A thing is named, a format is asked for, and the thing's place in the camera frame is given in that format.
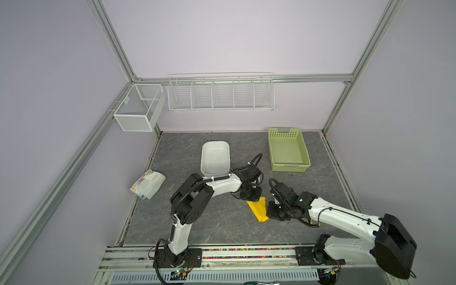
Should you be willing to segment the yellow paper napkin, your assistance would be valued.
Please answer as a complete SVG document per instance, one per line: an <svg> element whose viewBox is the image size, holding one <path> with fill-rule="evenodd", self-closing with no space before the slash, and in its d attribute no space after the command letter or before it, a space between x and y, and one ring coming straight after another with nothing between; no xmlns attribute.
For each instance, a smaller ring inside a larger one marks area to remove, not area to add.
<svg viewBox="0 0 456 285"><path fill-rule="evenodd" d="M247 201L247 204L260 223L266 222L269 219L265 197L261 197L258 202Z"/></svg>

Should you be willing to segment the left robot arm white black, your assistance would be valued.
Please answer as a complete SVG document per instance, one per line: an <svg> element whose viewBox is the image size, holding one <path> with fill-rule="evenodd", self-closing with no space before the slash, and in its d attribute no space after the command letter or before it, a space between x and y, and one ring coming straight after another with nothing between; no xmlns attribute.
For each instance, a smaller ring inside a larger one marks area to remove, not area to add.
<svg viewBox="0 0 456 285"><path fill-rule="evenodd" d="M263 154L259 153L247 165L230 169L225 175L209 178L193 173L185 180L170 199L170 237L167 240L159 240L165 244L166 257L172 262L185 258L192 224L200 218L213 197L230 193L238 200L260 200L260 185L264 175L258 164L262 157Z"/></svg>

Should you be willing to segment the white oval plastic tub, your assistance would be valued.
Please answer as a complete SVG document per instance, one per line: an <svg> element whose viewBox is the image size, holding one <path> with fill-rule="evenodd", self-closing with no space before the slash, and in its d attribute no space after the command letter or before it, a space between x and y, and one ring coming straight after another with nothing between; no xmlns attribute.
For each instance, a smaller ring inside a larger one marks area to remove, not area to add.
<svg viewBox="0 0 456 285"><path fill-rule="evenodd" d="M226 141L209 141L203 145L200 170L205 177L227 175L230 168L230 146Z"/></svg>

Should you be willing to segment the green perforated plastic basket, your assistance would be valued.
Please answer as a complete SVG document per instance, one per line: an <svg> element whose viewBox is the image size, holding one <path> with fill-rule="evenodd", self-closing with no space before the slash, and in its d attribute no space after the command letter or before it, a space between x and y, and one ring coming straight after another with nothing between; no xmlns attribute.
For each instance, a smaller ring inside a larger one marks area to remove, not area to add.
<svg viewBox="0 0 456 285"><path fill-rule="evenodd" d="M311 166L300 129L269 128L268 146L273 172L305 172Z"/></svg>

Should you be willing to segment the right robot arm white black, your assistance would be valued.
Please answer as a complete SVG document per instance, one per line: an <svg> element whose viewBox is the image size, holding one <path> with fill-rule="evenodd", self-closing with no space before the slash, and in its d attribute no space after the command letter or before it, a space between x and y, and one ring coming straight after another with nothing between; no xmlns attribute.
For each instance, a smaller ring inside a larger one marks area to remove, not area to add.
<svg viewBox="0 0 456 285"><path fill-rule="evenodd" d="M297 194L274 178L269 179L268 183L274 197L267 207L269 218L297 220L314 229L329 224L353 235L349 239L322 234L312 249L313 258L318 264L340 260L375 263L393 277L403 280L416 278L412 267L418 246L397 217L358 213L307 191Z"/></svg>

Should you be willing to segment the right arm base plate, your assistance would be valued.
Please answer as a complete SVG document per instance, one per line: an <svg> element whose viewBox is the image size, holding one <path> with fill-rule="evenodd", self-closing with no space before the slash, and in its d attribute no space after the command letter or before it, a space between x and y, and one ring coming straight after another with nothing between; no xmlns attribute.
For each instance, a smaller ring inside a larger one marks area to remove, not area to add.
<svg viewBox="0 0 456 285"><path fill-rule="evenodd" d="M344 259L335 260L324 250L314 247L296 247L296 260L299 266L342 266L346 264Z"/></svg>

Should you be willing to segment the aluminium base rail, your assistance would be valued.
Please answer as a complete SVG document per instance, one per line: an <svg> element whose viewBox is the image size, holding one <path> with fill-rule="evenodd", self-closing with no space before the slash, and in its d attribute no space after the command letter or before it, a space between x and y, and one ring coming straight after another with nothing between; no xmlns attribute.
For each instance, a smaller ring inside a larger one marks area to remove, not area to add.
<svg viewBox="0 0 456 285"><path fill-rule="evenodd" d="M253 244L253 245L196 245L190 248L201 248L203 260L200 268L192 270L253 270L274 268L363 268L376 267L375 262L361 262L343 258L342 266L299 266L296 260L296 247L313 247L311 243L304 244ZM101 259L100 271L145 271L154 268L155 248L147 247L113 247L108 248ZM178 270L180 268L160 268L163 270Z"/></svg>

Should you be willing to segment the white mesh box basket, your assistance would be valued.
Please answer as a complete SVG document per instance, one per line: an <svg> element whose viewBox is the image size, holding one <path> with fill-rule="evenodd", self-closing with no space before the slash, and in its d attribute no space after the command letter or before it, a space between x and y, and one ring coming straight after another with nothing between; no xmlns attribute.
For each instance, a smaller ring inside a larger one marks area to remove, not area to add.
<svg viewBox="0 0 456 285"><path fill-rule="evenodd" d="M133 84L114 117L125 132L153 132L164 105L165 94L160 84Z"/></svg>

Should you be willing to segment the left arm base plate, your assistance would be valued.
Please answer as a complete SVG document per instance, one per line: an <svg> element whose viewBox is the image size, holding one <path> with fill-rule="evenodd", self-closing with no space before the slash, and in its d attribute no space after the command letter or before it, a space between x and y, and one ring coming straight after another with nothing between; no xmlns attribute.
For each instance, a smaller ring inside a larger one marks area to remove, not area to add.
<svg viewBox="0 0 456 285"><path fill-rule="evenodd" d="M165 249L158 249L158 253L154 257L153 265L158 268L200 268L203 250L201 248L188 248L175 255L166 247Z"/></svg>

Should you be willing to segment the yellow black pliers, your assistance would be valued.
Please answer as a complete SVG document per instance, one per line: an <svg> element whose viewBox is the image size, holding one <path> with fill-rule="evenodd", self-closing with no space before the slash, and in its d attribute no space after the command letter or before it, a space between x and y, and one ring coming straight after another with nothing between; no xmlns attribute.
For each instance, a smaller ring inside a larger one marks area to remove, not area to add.
<svg viewBox="0 0 456 285"><path fill-rule="evenodd" d="M311 221L309 222L309 225L310 225L310 227L312 227L312 228L319 228L319 227L321 227L321 223L320 223L320 222L313 221L313 220L311 220Z"/></svg>

